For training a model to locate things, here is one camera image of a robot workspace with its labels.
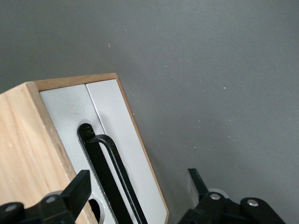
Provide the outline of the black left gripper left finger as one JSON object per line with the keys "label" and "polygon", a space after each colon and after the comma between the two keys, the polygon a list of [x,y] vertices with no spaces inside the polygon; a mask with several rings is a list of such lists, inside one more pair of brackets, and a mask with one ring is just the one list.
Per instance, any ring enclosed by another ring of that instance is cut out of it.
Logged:
{"label": "black left gripper left finger", "polygon": [[21,202],[0,206],[2,224],[73,224],[91,195],[89,170],[81,170],[60,193],[45,196],[37,204],[24,208]]}

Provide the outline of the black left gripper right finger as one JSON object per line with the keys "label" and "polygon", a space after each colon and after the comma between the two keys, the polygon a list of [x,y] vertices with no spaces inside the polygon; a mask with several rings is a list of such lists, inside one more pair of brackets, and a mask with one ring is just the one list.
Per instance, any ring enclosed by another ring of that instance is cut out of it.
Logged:
{"label": "black left gripper right finger", "polygon": [[266,203],[254,198],[243,198],[235,203],[222,193],[209,191],[199,172],[188,169],[196,189],[197,205],[180,219],[180,224],[284,224],[285,221]]}

